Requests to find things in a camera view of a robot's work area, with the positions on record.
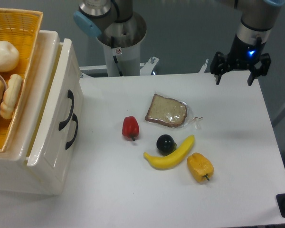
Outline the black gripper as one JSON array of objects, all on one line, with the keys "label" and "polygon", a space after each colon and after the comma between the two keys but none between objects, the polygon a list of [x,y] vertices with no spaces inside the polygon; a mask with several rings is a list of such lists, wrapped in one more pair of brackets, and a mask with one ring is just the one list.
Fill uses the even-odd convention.
[{"label": "black gripper", "polygon": [[249,70],[247,84],[251,86],[259,76],[266,76],[271,57],[268,53],[262,54],[262,38],[256,37],[253,45],[242,41],[236,34],[228,55],[216,52],[210,64],[210,72],[214,75],[217,85],[220,84],[222,75],[232,70]]}]

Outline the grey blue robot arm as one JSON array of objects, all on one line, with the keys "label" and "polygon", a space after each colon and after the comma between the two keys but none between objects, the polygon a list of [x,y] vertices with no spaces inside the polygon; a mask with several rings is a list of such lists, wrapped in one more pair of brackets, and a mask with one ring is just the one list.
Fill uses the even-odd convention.
[{"label": "grey blue robot arm", "polygon": [[[271,58],[263,53],[280,9],[282,0],[226,0],[224,4],[241,11],[241,23],[230,52],[217,52],[210,72],[219,84],[221,77],[232,70],[248,70],[248,85],[268,73]],[[96,37],[104,48],[109,76],[140,74],[140,44],[147,26],[134,12],[130,0],[82,0],[73,19],[88,36]]]}]

